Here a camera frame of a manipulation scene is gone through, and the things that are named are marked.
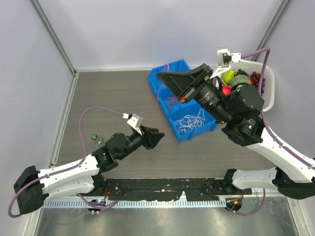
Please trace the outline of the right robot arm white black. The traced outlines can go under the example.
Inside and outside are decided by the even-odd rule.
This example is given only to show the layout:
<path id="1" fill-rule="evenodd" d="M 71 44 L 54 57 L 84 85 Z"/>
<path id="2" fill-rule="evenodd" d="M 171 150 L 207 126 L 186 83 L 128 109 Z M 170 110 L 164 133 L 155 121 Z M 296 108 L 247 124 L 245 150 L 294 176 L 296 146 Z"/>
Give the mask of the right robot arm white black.
<path id="1" fill-rule="evenodd" d="M 234 75 L 229 94 L 214 83 L 211 68 L 203 64 L 185 72 L 160 72 L 157 77 L 180 103 L 196 101 L 233 143 L 268 159 L 274 167 L 261 171 L 227 170 L 222 188 L 227 194 L 249 188 L 275 189 L 286 197 L 302 200 L 315 194 L 315 161 L 298 157 L 264 123 L 264 101 L 244 74 Z"/>

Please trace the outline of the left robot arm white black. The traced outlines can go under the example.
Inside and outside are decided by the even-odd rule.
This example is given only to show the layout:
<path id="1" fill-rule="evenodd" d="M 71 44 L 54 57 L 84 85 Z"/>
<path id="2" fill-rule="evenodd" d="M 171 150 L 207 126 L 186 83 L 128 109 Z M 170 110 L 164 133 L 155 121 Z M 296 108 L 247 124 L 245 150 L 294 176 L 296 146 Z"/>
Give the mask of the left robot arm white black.
<path id="1" fill-rule="evenodd" d="M 156 147 L 164 133 L 156 128 L 141 126 L 127 136 L 115 133 L 104 146 L 77 161 L 37 170 L 35 166 L 24 169 L 13 185 L 15 196 L 9 204 L 8 214 L 14 218 L 12 207 L 17 203 L 19 216 L 34 212 L 44 203 L 71 194 L 100 196 L 105 189 L 102 173 L 118 166 L 118 161 L 140 147 L 151 150 Z"/>

